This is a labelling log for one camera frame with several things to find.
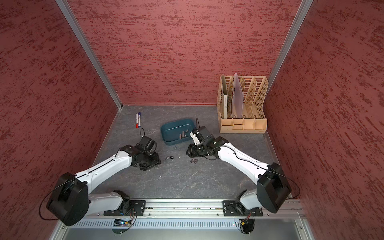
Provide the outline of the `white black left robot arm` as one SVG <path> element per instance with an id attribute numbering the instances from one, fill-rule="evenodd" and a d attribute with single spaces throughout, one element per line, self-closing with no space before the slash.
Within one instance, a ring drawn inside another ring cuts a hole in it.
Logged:
<path id="1" fill-rule="evenodd" d="M 93 191 L 124 169 L 135 167 L 147 171 L 160 164 L 158 153 L 127 145 L 90 169 L 61 175 L 54 189 L 43 200 L 47 203 L 47 210 L 66 226 L 73 226 L 83 217 L 101 212 L 131 215 L 130 197 L 127 194 L 120 190 L 105 194 L 93 194 Z"/>

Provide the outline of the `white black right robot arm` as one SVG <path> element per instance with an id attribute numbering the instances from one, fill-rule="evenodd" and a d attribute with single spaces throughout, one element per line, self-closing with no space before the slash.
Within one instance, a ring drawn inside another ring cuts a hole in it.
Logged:
<path id="1" fill-rule="evenodd" d="M 260 162 L 222 137 L 190 144 L 186 154 L 191 158 L 213 156 L 232 165 L 255 183 L 255 189 L 243 191 L 235 200 L 236 210 L 241 215 L 247 215 L 255 208 L 276 214 L 292 192 L 291 179 L 286 177 L 279 164 Z"/>

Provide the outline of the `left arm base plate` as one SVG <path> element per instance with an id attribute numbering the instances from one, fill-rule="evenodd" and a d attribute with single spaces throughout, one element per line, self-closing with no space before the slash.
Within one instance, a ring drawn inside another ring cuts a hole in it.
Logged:
<path id="1" fill-rule="evenodd" d="M 142 217 L 146 203 L 145 200 L 124 200 L 117 210 L 104 211 L 103 215 L 108 217 Z"/>

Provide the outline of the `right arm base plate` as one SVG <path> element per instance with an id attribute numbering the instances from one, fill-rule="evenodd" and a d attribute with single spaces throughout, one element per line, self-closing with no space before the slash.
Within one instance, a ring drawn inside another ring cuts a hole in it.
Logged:
<path id="1" fill-rule="evenodd" d="M 262 217 L 261 208 L 246 209 L 237 201 L 226 200 L 222 202 L 225 217 Z"/>

